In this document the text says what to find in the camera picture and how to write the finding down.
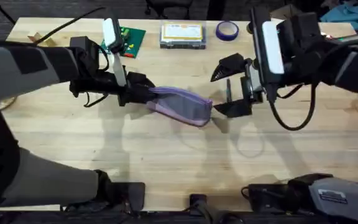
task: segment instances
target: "purple zipper bag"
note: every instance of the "purple zipper bag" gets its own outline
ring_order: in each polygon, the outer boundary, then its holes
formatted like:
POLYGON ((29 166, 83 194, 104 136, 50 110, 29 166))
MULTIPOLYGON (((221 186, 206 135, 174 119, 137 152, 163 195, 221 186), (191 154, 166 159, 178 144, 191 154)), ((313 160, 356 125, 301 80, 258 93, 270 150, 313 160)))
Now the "purple zipper bag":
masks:
POLYGON ((156 99, 147 102, 150 110, 197 127, 206 125, 211 119, 210 99, 175 87, 155 87, 149 90, 158 95, 156 99))

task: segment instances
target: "label sticker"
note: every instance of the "label sticker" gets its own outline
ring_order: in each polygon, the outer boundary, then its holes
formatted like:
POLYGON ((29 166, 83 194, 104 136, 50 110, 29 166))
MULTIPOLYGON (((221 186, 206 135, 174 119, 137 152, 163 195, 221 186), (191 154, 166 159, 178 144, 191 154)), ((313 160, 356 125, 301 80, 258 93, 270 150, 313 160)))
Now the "label sticker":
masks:
POLYGON ((162 27, 162 39, 173 40, 202 40, 203 26, 201 24, 165 23, 162 27))
POLYGON ((335 203, 347 204, 345 193, 334 190, 318 189, 318 194, 321 200, 326 200, 335 203))

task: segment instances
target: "wooden table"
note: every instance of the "wooden table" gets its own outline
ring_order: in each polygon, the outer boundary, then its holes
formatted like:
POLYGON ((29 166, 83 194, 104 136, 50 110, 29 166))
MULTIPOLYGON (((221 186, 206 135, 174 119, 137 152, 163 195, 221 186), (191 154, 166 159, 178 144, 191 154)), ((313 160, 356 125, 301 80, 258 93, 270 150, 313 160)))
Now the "wooden table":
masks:
MULTIPOLYGON (((28 42, 30 30, 45 35, 66 21, 20 18, 8 39, 28 42)), ((120 20, 122 26, 147 31, 138 57, 122 62, 158 86, 189 89, 220 103, 226 98, 226 82, 209 82, 218 60, 236 52, 254 58, 254 47, 247 22, 237 22, 241 32, 232 42, 214 36, 217 23, 207 22, 206 50, 164 50, 158 45, 160 21, 120 20)), ((82 19, 53 39, 67 46, 70 37, 87 35, 101 43, 101 28, 101 19, 82 19)), ((349 24, 321 28, 336 37, 354 33, 349 24)), ((239 77, 231 78, 234 99, 241 95, 239 77)), ((86 97, 74 98, 67 83, 20 96, 4 115, 20 145, 38 156, 102 169, 115 181, 145 182, 146 210, 181 210, 192 193, 207 194, 218 208, 248 210, 240 189, 251 183, 313 172, 358 181, 358 113, 351 108, 356 97, 319 86, 314 117, 298 132, 279 126, 266 103, 254 106, 252 116, 236 119, 213 111, 208 125, 195 128, 151 113, 144 105, 119 107, 115 96, 84 108, 86 97)), ((295 126, 306 117, 309 100, 306 87, 293 98, 278 100, 277 107, 285 122, 295 126)))

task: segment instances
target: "small plastic box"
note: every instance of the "small plastic box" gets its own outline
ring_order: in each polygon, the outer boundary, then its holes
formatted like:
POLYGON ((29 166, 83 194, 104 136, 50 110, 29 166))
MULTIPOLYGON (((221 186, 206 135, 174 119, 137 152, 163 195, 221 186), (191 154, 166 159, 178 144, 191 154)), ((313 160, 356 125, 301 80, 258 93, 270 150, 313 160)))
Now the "small plastic box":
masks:
POLYGON ((160 48, 205 49, 205 21, 162 20, 160 26, 160 48))

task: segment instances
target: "tape roll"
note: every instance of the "tape roll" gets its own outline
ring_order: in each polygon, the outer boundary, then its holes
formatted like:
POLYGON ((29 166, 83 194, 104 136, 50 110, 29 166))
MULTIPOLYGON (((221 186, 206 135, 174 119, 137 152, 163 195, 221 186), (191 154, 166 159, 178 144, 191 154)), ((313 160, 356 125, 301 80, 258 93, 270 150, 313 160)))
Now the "tape roll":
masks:
POLYGON ((220 22, 216 26, 216 37, 224 41, 232 41, 239 35, 239 27, 231 21, 220 22))

